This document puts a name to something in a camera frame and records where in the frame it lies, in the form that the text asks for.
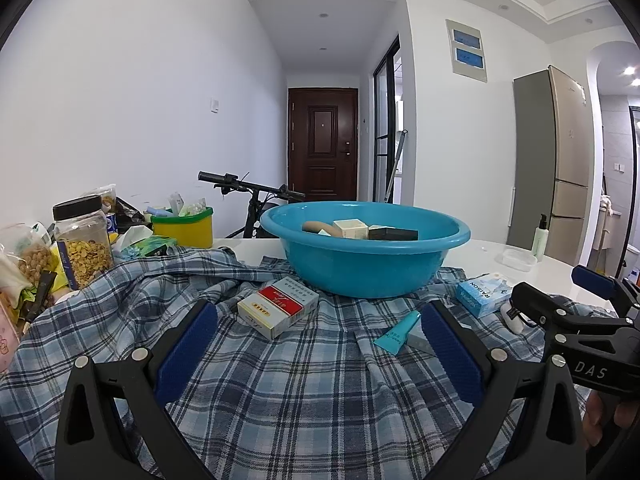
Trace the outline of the person's right hand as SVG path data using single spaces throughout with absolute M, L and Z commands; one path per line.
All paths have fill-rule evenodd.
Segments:
M 622 429 L 628 429 L 634 424 L 638 412 L 638 403 L 618 404 L 613 420 Z M 588 396 L 586 410 L 582 416 L 582 432 L 584 433 L 584 448 L 597 446 L 602 439 L 602 420 L 604 416 L 604 404 L 600 393 L 592 390 Z

